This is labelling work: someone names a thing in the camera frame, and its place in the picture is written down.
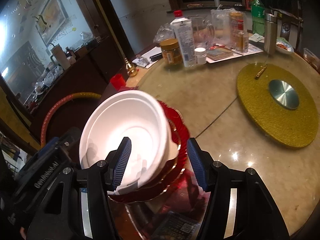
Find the large white foam bowl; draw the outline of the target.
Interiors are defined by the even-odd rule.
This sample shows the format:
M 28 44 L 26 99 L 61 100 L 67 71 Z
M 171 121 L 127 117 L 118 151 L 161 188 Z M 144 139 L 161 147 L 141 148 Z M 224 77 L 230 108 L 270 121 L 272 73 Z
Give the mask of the large white foam bowl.
M 116 150 L 132 122 L 156 122 L 165 138 L 167 117 L 160 103 L 139 90 L 127 90 L 106 99 L 88 119 L 80 139 L 79 159 L 89 168 Z

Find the gold glitter turntable mat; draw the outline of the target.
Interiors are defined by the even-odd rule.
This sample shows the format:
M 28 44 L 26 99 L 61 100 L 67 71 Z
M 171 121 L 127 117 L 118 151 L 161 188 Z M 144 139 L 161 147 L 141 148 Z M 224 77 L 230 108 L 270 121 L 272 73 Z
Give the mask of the gold glitter turntable mat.
M 238 74 L 236 89 L 245 112 L 269 137 L 291 148 L 303 148 L 316 138 L 319 117 L 307 88 L 293 74 L 268 64 L 258 79 L 261 63 L 248 64 Z M 274 99 L 269 90 L 273 80 L 285 81 L 297 92 L 299 105 L 288 109 Z

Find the red wedding plate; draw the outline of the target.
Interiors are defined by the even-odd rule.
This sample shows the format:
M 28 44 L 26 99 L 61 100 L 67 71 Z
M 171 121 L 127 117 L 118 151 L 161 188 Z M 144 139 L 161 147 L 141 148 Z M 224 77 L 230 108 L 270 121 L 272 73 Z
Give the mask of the red wedding plate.
M 183 173 L 187 162 L 187 140 L 190 138 L 190 133 L 185 126 L 183 116 L 177 109 L 162 101 L 159 103 L 169 122 L 171 139 L 177 144 L 178 155 L 173 160 L 167 161 L 159 175 L 140 189 L 124 195 L 109 195 L 109 198 L 115 202 L 130 204 L 150 201 L 172 190 L 174 183 Z

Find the silver turntable hub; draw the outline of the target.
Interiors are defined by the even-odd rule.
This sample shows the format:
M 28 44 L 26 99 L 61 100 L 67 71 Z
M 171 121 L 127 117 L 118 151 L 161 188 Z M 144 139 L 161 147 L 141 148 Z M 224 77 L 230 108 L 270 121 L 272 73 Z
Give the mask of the silver turntable hub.
M 298 108 L 299 96 L 289 83 L 283 80 L 271 80 L 268 89 L 272 98 L 285 109 Z

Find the small red cup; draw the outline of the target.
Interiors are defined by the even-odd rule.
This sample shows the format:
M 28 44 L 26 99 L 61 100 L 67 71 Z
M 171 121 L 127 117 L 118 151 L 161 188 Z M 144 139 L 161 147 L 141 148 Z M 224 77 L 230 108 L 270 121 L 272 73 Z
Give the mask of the small red cup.
M 119 91 L 122 87 L 126 86 L 126 81 L 123 78 L 122 74 L 118 73 L 115 76 L 110 78 L 110 83 L 112 86 Z

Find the gold stick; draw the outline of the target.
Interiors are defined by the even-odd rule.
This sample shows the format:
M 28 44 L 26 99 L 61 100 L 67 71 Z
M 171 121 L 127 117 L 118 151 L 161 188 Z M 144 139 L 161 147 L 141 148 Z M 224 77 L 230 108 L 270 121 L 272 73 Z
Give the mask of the gold stick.
M 261 77 L 261 75 L 263 74 L 263 72 L 265 71 L 265 69 L 267 68 L 267 64 L 265 64 L 262 68 L 261 68 L 261 70 L 259 70 L 259 72 L 257 72 L 257 74 L 255 75 L 255 79 L 257 80 L 257 79 L 259 79 L 260 77 Z

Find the gold bell ornament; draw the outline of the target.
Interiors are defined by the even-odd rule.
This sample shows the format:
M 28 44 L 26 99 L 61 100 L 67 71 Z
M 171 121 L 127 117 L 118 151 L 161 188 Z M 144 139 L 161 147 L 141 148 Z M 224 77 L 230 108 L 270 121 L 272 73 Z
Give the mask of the gold bell ornament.
M 124 58 L 124 61 L 125 61 L 125 68 L 128 76 L 129 77 L 136 76 L 138 73 L 136 66 L 132 62 L 130 62 L 127 58 Z

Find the clear plastic container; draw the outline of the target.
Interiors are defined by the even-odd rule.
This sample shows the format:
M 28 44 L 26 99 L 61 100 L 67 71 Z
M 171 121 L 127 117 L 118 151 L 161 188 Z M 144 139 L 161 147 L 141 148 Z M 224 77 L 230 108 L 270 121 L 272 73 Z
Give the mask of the clear plastic container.
M 303 57 L 305 61 L 307 61 L 310 66 L 312 66 L 317 72 L 319 72 L 320 68 L 320 59 L 312 53 L 308 48 L 303 49 Z

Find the old book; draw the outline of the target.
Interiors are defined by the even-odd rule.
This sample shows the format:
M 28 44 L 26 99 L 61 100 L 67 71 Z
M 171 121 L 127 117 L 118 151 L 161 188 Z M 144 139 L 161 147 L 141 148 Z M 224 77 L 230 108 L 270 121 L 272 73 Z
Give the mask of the old book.
M 225 47 L 216 47 L 207 51 L 207 57 L 217 61 L 233 55 L 233 51 Z

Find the small white pill bottle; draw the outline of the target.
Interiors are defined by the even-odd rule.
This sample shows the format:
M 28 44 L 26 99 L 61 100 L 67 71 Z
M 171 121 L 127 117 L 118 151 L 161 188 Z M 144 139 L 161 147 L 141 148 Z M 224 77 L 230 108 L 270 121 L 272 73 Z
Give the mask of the small white pill bottle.
M 206 58 L 207 58 L 207 51 L 206 48 L 203 47 L 197 47 L 194 49 L 195 56 L 196 56 L 196 63 L 198 65 L 204 65 L 206 64 Z

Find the liquor bottle in clear box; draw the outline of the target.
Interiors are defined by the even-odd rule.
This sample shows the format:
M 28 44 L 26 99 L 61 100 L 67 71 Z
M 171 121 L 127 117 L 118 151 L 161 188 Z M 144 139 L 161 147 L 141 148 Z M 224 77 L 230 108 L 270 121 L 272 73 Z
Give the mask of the liquor bottle in clear box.
M 246 19 L 243 12 L 231 11 L 229 13 L 230 43 L 231 48 L 241 54 L 248 52 L 248 32 Z

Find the brown lidded jar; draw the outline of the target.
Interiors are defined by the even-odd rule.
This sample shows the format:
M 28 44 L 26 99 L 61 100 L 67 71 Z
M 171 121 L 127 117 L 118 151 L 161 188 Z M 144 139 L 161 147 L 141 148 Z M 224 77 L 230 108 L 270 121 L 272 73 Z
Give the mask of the brown lidded jar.
M 160 42 L 160 48 L 162 50 L 162 56 L 167 64 L 180 64 L 182 63 L 182 55 L 178 40 L 170 38 Z

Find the wooden chair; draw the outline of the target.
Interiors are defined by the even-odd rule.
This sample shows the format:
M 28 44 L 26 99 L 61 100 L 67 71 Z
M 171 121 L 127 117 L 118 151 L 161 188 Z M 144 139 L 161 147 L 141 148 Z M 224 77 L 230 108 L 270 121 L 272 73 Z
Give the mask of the wooden chair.
M 303 19 L 285 10 L 270 7 L 270 12 L 280 21 L 280 34 L 295 51 L 299 51 L 303 36 Z

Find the glass pitcher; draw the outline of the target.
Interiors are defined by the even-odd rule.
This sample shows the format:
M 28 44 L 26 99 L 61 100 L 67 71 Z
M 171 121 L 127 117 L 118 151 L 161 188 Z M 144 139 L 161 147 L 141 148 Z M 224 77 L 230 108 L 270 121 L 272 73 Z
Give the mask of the glass pitcher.
M 214 27 L 207 15 L 192 15 L 188 17 L 193 28 L 195 47 L 207 50 L 214 44 Z

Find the white tube bottle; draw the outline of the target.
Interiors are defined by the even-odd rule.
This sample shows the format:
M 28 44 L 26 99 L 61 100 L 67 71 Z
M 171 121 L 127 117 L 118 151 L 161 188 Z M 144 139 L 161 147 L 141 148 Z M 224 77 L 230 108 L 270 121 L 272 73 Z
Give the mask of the white tube bottle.
M 184 66 L 194 66 L 196 64 L 196 57 L 191 20 L 185 17 L 178 17 L 170 23 L 170 27 L 178 40 Z

